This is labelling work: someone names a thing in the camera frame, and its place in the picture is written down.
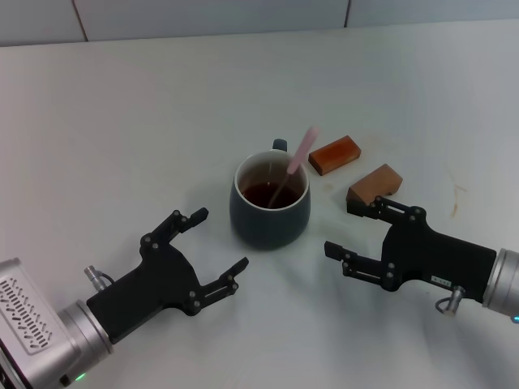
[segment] dark gray mug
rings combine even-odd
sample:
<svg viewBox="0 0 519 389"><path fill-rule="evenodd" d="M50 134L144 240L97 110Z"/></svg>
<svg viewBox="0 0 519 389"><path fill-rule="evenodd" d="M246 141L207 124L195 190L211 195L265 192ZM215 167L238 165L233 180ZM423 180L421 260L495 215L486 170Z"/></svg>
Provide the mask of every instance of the dark gray mug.
<svg viewBox="0 0 519 389"><path fill-rule="evenodd" d="M287 207L259 207L243 195L254 185L283 180L292 158L286 150L286 141L276 139L272 150L249 156L234 175L229 202L231 224L242 240L259 249L275 249L293 242L310 218L310 185L302 166L286 184L298 195L297 201Z"/></svg>

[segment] wooden block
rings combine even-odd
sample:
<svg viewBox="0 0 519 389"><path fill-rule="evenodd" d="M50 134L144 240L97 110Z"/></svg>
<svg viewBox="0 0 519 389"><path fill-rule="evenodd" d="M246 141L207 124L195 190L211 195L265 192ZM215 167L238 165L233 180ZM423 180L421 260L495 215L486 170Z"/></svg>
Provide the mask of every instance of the wooden block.
<svg viewBox="0 0 519 389"><path fill-rule="evenodd" d="M321 176L360 157L361 150L349 137L340 138L327 146L311 152L308 162Z"/></svg>
<svg viewBox="0 0 519 389"><path fill-rule="evenodd" d="M347 200L360 200L366 204L375 200L376 196L393 195L402 183L402 177L384 164L369 173L365 178L355 182L348 189Z"/></svg>

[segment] metal cylinder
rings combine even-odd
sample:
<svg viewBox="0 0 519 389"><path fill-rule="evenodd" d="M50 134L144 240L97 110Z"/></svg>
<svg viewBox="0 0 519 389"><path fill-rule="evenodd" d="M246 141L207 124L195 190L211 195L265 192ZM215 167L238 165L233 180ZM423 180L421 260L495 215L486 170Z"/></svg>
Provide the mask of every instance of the metal cylinder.
<svg viewBox="0 0 519 389"><path fill-rule="evenodd" d="M519 314L519 254L501 249L483 294L483 306L514 317Z"/></svg>
<svg viewBox="0 0 519 389"><path fill-rule="evenodd" d="M84 302L77 301L58 316L81 351L77 362L63 376L65 381L71 382L109 356L113 347L105 330Z"/></svg>
<svg viewBox="0 0 519 389"><path fill-rule="evenodd" d="M106 289L106 284L102 278L99 277L99 272L96 270L94 266L89 266L84 269L84 274L87 275L90 282L93 283L94 288L96 288L97 292L100 292L103 289Z"/></svg>
<svg viewBox="0 0 519 389"><path fill-rule="evenodd" d="M447 316L455 316L464 296L465 290L461 286L455 286L451 298L448 300L447 307L444 309L444 314Z"/></svg>

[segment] table surface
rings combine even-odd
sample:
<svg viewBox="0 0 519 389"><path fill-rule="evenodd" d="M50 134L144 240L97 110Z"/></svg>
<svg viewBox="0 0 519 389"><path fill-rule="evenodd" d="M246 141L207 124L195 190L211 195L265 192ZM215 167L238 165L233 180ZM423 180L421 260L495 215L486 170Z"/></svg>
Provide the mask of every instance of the table surface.
<svg viewBox="0 0 519 389"><path fill-rule="evenodd" d="M519 21L348 28L0 49L0 247L60 310L118 278L175 208L209 218L174 240L200 281L246 255L236 295L167 310L76 387L517 388L518 327L443 289L341 275L326 240L379 258L388 225L345 213L383 163L433 229L518 250ZM344 135L359 160L311 177L305 233L273 252L229 226L234 170L274 138Z"/></svg>

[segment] tea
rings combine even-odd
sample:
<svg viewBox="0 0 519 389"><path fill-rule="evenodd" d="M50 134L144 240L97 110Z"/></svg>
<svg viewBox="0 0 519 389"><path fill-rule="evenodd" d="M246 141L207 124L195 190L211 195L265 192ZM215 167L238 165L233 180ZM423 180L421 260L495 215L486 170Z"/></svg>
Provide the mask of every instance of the tea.
<svg viewBox="0 0 519 389"><path fill-rule="evenodd" d="M258 207L266 208L278 186L279 184L275 182L256 184L246 188L243 191L243 197ZM285 186L277 196L276 201L272 205L272 209L288 207L298 201L299 197L301 196L294 190Z"/></svg>

